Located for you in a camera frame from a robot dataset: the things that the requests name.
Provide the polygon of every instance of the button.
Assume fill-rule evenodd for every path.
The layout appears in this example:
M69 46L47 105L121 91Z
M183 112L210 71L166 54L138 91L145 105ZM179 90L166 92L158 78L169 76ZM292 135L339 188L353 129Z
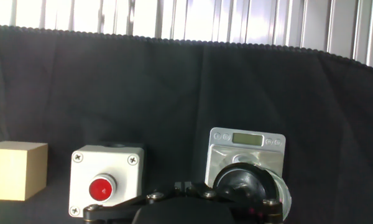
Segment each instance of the button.
M112 184L106 179L96 179L90 184L91 197L97 201L104 201L112 194Z
M221 134L220 133L216 133L214 134L214 138L219 140L221 138Z
M282 142L280 141L280 139L276 139L274 143L275 143L276 146L280 146L280 144L281 144Z
M265 143L266 143L267 145L272 145L272 139L266 139L266 140L265 140Z
M230 136L229 134L224 134L224 135L223 135L223 139L224 139L225 141L228 141L230 138L231 138L231 136Z

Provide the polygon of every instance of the silver metal plate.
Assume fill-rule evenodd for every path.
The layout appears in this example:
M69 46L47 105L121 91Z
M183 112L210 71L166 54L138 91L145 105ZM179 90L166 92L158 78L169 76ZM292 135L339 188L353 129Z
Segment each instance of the silver metal plate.
M263 136L261 146L233 143L233 134ZM212 187L218 173L226 166L247 162L257 164L282 176L286 138L282 134L213 128L210 132L205 184Z

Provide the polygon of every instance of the black cloth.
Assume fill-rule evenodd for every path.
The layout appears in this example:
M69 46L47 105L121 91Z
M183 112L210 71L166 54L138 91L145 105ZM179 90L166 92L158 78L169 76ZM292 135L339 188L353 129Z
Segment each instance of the black cloth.
M70 159L147 145L147 185L203 181L213 127L286 136L286 223L373 223L373 69L323 52L0 27L6 128L47 142L47 187L0 223L68 214Z

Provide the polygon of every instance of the digital display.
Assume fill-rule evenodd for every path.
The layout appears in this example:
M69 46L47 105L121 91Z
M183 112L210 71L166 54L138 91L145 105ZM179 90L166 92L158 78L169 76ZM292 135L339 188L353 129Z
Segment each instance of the digital display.
M232 137L233 143L249 144L252 146L261 146L263 137L255 134L234 133Z

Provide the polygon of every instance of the scale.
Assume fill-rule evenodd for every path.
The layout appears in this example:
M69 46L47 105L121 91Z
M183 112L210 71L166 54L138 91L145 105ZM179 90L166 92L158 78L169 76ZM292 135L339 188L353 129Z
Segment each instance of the scale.
M245 162L282 176L286 138L282 134L213 128L210 131L205 184L214 180L226 166Z

